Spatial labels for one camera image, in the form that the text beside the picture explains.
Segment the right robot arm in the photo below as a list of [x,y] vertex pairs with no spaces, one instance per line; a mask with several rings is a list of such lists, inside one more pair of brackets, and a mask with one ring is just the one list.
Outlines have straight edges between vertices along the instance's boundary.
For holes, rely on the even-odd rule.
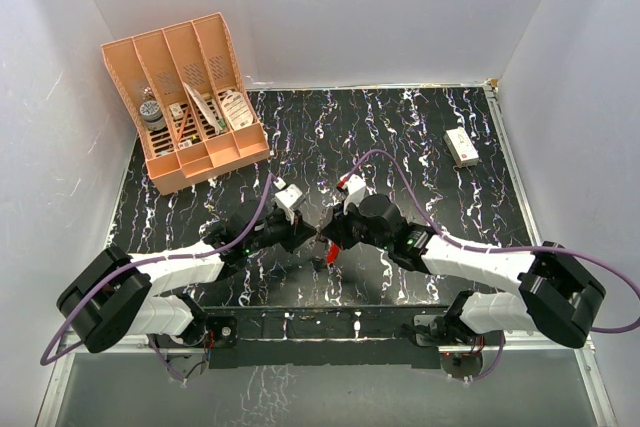
[[460,293],[428,327],[428,336],[438,340],[466,344],[485,333],[521,330],[581,348],[606,294],[574,256],[551,244],[535,252],[500,252],[490,244],[447,241],[433,227],[408,221],[382,194],[331,207],[319,232],[342,250],[362,243],[385,250],[405,270],[495,288],[493,294]]

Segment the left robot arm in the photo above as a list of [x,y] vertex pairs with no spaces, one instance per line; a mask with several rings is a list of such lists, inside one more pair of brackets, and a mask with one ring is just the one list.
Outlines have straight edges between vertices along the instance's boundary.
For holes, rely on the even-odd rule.
[[[72,320],[71,327],[91,353],[103,352],[130,335],[170,335],[186,346],[200,343],[207,323],[196,308],[171,292],[190,284],[226,279],[242,269],[249,255],[275,245],[292,252],[316,234],[298,210],[289,218],[275,207],[259,215],[251,231],[234,247],[200,258],[234,241],[249,224],[258,204],[254,201],[231,217],[218,221],[199,242],[159,254],[125,253],[113,245],[100,252],[62,292],[56,307],[69,317],[82,299],[118,269],[126,271],[101,286]],[[142,266],[132,263],[153,257],[161,260]]]

